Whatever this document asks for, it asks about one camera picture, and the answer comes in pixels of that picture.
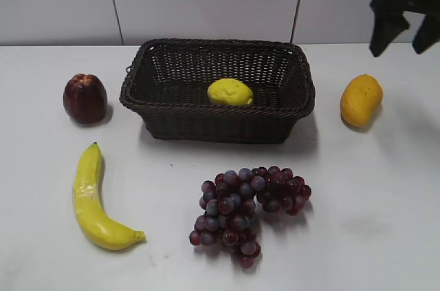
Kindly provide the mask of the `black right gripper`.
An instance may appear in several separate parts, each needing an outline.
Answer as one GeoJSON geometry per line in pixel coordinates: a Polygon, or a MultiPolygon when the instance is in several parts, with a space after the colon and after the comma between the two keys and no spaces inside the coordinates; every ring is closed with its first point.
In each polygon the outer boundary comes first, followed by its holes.
{"type": "Polygon", "coordinates": [[[374,57],[379,57],[393,40],[409,29],[409,22],[399,14],[406,11],[426,15],[412,41],[417,54],[423,54],[439,41],[439,0],[371,0],[370,7],[375,13],[369,45],[374,57]]]}

